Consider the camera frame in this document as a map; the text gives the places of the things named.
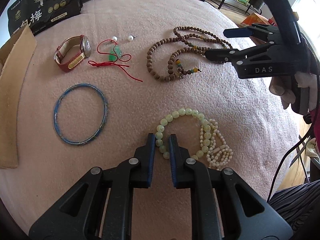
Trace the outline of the right hand white glove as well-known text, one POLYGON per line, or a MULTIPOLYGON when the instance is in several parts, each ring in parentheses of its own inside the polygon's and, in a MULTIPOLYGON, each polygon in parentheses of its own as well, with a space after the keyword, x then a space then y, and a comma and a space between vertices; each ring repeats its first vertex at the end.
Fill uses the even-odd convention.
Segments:
POLYGON ((281 38, 269 48, 272 55, 272 94, 281 98, 284 108, 291 106, 295 113, 306 115, 316 109, 319 59, 310 42, 302 34, 281 38))

